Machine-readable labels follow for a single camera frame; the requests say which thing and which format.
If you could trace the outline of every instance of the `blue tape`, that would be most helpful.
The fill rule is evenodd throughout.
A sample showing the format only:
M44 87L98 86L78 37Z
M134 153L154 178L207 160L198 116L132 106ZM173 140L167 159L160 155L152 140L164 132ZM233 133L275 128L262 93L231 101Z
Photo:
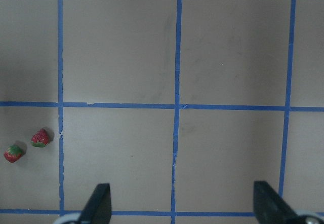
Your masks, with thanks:
M292 106L290 111L324 111L324 107L315 106Z
M181 109L285 111L284 106L182 104Z
M177 212L177 216L232 216L250 217L253 212Z
M0 101L0 106L58 107L58 103L38 101Z
M0 209L1 214L46 214L58 215L59 210Z
M60 195L60 211L61 215L64 211L64 140L63 135L59 139L59 195Z
M172 183L171 183L171 224L175 224L176 216L176 161L178 155L178 135L180 118L180 54L181 54L181 22L182 0L177 0L177 24L176 24L176 56L175 56L175 110L173 127L173 154L172 154Z
M63 0L58 0L58 101L59 101L59 134L63 131ZM59 139L59 195L60 215L64 215L64 140L63 135Z
M291 97L291 87L292 87L292 71L293 71L293 55L294 55L295 16L296 16L296 0L291 0L288 67L287 67L287 83L286 83L286 102L285 102L286 111L285 111L285 119L283 122L281 163L280 163L280 176L279 176L279 189L278 189L278 194L280 196L283 196L283 194L284 194L284 183L285 183L289 115L290 115L290 110L291 110L290 109L290 97Z
M64 107L102 107L102 108L156 108L174 109L173 104L136 104L136 103L93 103L86 102L65 102Z

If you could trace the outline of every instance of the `grid line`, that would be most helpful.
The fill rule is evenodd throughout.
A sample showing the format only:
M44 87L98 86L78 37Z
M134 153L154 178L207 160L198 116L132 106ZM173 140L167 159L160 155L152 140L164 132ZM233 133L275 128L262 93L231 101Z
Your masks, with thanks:
M290 115L290 97L291 97L293 57L294 57L295 16L296 16L296 0L291 0L286 102L285 102L286 110L285 110L285 118L283 120L281 163L280 163L279 189L278 189L278 193L280 196L283 196L284 194L284 183L285 183L286 155L287 155L288 128L289 128L289 115Z
M64 215L64 139L63 131L63 0L58 0L58 111L59 111L59 195L60 215Z
M178 136L180 118L180 57L181 57L181 19L182 0L177 0L177 22L176 22L176 56L175 56L175 106L174 106L174 128L173 128L173 154L172 154L172 183L171 183L171 224L176 221L176 161L178 155Z
M0 107L59 107L57 102L33 102L33 101L0 101ZM88 108L144 108L144 109L174 109L174 104L145 104L145 103L86 103L86 102L64 102L64 107L88 107ZM259 105L212 105L212 104L179 104L180 110L202 109L202 110L255 110L255 111L315 111L324 112L320 106L259 106Z
M296 0L291 0L290 10L290 35L288 50L288 67L286 82L286 100L284 106L261 106L261 105L205 105L205 104L180 104L180 48L181 48L181 16L182 0L177 0L176 21L176 58L175 58L175 104L144 104L144 103L92 103L86 102L64 102L63 99L63 0L58 0L58 102L22 102L22 101L0 101L2 106L26 106L26 107L57 107L59 114L59 210L32 210L32 209L0 209L0 213L13 214L59 214L64 215L79 211L67 211L64 209L64 140L63 140L63 113L65 107L83 108L147 108L147 109L173 109L174 110L174 132L173 132L173 160L172 160L172 183L171 183L171 211L113 211L113 215L141 215L141 216L170 216L171 224L175 223L176 216L254 216L252 212L177 212L175 196L175 166L178 154L178 133L180 110L186 109L209 109L209 110L268 110L285 112L282 136L281 163L278 192L282 196L284 192L284 178L286 166L286 152L288 142L289 116L291 111L315 111L324 112L324 107L291 107L291 83L294 52L295 12Z

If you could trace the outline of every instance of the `red strawberry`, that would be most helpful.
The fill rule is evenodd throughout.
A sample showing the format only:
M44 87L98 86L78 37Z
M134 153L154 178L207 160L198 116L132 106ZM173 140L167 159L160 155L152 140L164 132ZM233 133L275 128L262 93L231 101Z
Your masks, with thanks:
M8 147L7 151L4 153L5 158L13 163L22 157L24 151L17 145L12 145Z
M45 147L49 142L50 139L45 129L39 130L31 138L31 144L35 147Z

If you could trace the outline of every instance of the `grid square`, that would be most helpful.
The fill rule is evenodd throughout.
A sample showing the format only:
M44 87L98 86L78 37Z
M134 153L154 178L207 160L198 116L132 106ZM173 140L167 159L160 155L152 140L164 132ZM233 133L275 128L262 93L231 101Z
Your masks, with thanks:
M170 217L167 216L118 216L111 217L111 224L170 224Z
M0 101L57 102L57 0L0 0Z
M177 211L251 212L255 180L278 187L283 118L280 111L182 110Z
M0 152L15 143L27 147L15 163L1 156L0 208L58 209L59 160L57 108L0 107ZM49 129L54 140L45 148L33 147L31 137Z
M254 217L187 217L178 216L176 224L257 224Z
M324 0L297 0L292 106L324 106Z
M290 0L183 0L181 102L284 105Z
M96 184L109 182L114 210L170 211L173 115L65 108L65 208L81 210Z
M290 113L283 196L294 209L323 211L323 127L323 113Z
M64 0L64 100L172 104L175 19L176 0Z
M13 224L13 223L24 223L24 224L51 224L57 218L58 215L40 215L40 214L0 214L1 224Z

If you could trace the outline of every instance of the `green strawberry calyx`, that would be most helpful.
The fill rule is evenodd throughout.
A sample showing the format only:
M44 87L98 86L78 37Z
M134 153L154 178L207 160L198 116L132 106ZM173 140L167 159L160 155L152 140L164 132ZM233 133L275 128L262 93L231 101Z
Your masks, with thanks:
M24 151L17 145L12 145L8 148L8 153L13 156L23 155Z
M37 141L37 142L34 142L34 141L31 141L31 144L32 146L35 146L35 147L45 147L46 145L41 142L41 141Z

